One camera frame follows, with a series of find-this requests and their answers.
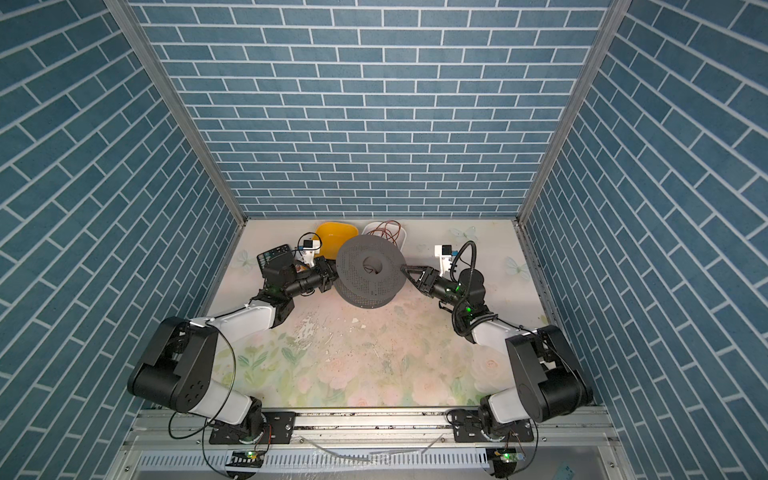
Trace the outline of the grey perforated cable spool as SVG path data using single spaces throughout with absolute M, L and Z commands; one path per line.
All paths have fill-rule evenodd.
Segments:
M 403 288 L 406 278 L 401 267 L 405 263 L 395 244 L 377 236 L 355 236 L 338 251 L 334 287 L 355 307 L 381 308 Z

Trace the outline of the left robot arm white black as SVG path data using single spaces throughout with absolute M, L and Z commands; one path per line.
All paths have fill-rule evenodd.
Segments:
M 215 381 L 214 361 L 221 344 L 232 354 L 235 341 L 281 325 L 293 311 L 295 297 L 326 292 L 338 278 L 335 262 L 322 256 L 302 272 L 296 265 L 290 253 L 274 257 L 262 269 L 263 287 L 233 311 L 163 320 L 130 375 L 127 391 L 177 413 L 233 426 L 247 436 L 260 434 L 265 423 L 261 402 L 232 384 Z

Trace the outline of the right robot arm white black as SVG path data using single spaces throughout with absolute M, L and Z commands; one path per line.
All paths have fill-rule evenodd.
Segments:
M 482 398 L 475 415 L 490 440 L 569 415 L 593 401 L 593 389 L 563 332 L 554 325 L 529 329 L 501 319 L 485 303 L 479 271 L 468 268 L 458 278 L 445 278 L 428 266 L 404 265 L 401 271 L 451 314 L 459 337 L 507 356 L 514 385 Z

